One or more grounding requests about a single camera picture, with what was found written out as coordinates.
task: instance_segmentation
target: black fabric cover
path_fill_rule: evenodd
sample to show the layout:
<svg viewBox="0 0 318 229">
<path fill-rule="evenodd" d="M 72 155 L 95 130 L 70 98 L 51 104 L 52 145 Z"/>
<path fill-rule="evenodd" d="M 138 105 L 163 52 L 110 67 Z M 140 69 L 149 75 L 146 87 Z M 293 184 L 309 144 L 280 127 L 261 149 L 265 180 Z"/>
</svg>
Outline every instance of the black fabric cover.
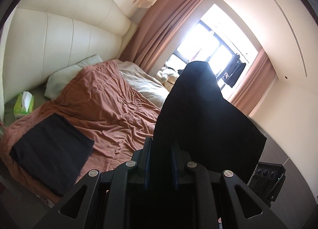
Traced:
<svg viewBox="0 0 318 229">
<path fill-rule="evenodd" d="M 266 137 L 222 97 L 209 64 L 194 61 L 177 79 L 155 125 L 150 154 L 152 189 L 173 188 L 170 157 L 175 140 L 208 170 L 232 170 L 247 183 Z"/>
<path fill-rule="evenodd" d="M 12 147 L 10 156 L 62 197 L 75 184 L 93 145 L 93 140 L 54 113 L 26 132 Z"/>
</svg>

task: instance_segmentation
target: cream leather headboard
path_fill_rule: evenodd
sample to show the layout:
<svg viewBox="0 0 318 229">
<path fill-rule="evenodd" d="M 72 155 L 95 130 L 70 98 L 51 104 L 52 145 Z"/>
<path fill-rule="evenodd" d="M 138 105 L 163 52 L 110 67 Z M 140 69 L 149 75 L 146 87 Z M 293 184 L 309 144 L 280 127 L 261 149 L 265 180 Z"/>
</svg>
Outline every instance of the cream leather headboard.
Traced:
<svg viewBox="0 0 318 229">
<path fill-rule="evenodd" d="M 118 58 L 136 28 L 113 0 L 21 0 L 5 45 L 4 102 L 89 56 Z"/>
</svg>

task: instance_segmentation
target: brown blanket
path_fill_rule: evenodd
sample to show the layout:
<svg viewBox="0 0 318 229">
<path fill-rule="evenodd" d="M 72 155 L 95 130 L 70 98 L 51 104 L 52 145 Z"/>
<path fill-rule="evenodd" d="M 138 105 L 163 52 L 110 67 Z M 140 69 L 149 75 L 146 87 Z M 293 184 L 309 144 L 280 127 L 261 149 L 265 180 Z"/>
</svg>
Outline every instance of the brown blanket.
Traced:
<svg viewBox="0 0 318 229">
<path fill-rule="evenodd" d="M 84 68 L 55 101 L 8 127 L 0 141 L 0 157 L 10 174 L 33 193 L 56 203 L 60 197 L 9 156 L 11 147 L 29 129 L 55 112 L 95 141 L 78 181 L 91 169 L 105 172 L 130 160 L 133 152 L 143 147 L 145 137 L 152 136 L 160 109 L 133 89 L 118 72 L 117 64 L 109 61 Z"/>
</svg>

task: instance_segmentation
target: screw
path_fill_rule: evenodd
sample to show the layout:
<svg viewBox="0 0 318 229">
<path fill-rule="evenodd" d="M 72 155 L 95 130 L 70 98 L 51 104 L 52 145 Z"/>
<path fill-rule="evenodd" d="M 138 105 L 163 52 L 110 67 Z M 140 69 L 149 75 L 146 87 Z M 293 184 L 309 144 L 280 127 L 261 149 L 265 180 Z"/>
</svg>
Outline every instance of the screw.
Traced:
<svg viewBox="0 0 318 229">
<path fill-rule="evenodd" d="M 134 167 L 136 165 L 136 162 L 135 161 L 127 161 L 126 162 L 126 166 L 128 166 L 128 167 Z"/>
<path fill-rule="evenodd" d="M 234 175 L 234 173 L 233 173 L 232 171 L 226 170 L 226 171 L 224 172 L 224 176 L 225 176 L 225 177 L 231 178 L 231 177 L 233 177 L 233 175 Z"/>
<path fill-rule="evenodd" d="M 195 163 L 195 162 L 188 162 L 188 163 L 187 163 L 187 166 L 190 167 L 190 168 L 194 168 L 194 167 L 197 167 L 197 163 Z"/>
<path fill-rule="evenodd" d="M 98 175 L 98 170 L 90 170 L 88 172 L 88 175 L 91 177 L 95 177 L 96 175 Z"/>
</svg>

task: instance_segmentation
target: floor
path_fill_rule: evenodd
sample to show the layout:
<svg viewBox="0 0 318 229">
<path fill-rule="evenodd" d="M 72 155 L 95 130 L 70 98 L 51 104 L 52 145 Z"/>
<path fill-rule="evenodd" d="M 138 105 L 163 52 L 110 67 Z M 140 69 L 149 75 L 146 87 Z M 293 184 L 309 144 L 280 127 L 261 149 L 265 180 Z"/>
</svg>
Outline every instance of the floor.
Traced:
<svg viewBox="0 0 318 229">
<path fill-rule="evenodd" d="M 7 173 L 8 170 L 1 162 L 0 179 L 2 184 L 7 184 L 7 189 L 0 194 L 0 201 L 19 229 L 32 229 L 50 208 L 29 190 L 11 181 L 13 179 Z"/>
<path fill-rule="evenodd" d="M 270 135 L 257 127 L 267 138 L 260 162 L 283 164 L 286 169 L 286 179 L 271 210 L 289 229 L 300 229 L 316 208 L 315 197 L 293 161 Z"/>
</svg>

